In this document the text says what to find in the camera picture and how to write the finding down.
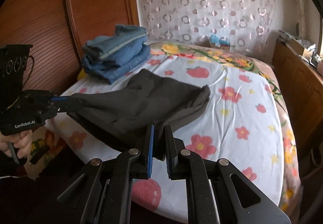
wooden headboard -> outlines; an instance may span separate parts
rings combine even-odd
[[[35,67],[24,89],[61,94],[81,69],[81,46],[113,35],[115,24],[138,25],[136,0],[5,0],[0,44],[33,44]],[[25,76],[31,63],[28,63]]]

camera lens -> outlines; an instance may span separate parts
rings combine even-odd
[[[8,63],[7,63],[7,74],[9,75],[11,70],[12,70],[12,67],[14,66],[12,60],[10,60]]]
[[[21,64],[21,66],[24,68],[24,67],[26,66],[26,63],[27,63],[27,57],[24,57],[24,58],[22,59],[22,64]]]
[[[14,66],[15,72],[17,72],[20,69],[20,66],[21,66],[21,57],[17,57],[15,61],[15,66]]]

wooden cabinet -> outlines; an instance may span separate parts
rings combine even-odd
[[[302,157],[323,141],[323,132],[313,133],[323,119],[323,78],[280,42],[273,66]]]

gray cloth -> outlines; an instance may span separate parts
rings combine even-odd
[[[157,76],[143,69],[128,85],[118,91],[102,94],[73,94],[85,107],[68,113],[87,131],[110,147],[123,151],[133,148],[144,137],[147,126],[155,125],[154,157],[163,160],[163,128],[173,131],[200,117],[210,100],[210,89]]]

cable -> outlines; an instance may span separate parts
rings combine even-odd
[[[28,56],[28,58],[31,58],[31,60],[33,61],[33,65],[32,65],[32,67],[31,67],[30,73],[29,73],[29,75],[28,75],[28,77],[27,77],[26,81],[25,81],[25,82],[24,82],[24,84],[22,85],[22,87],[23,87],[23,88],[25,87],[25,85],[27,84],[28,80],[30,79],[31,73],[33,73],[33,69],[34,69],[34,65],[35,65],[35,59],[33,58],[33,56],[29,55],[29,56]]]

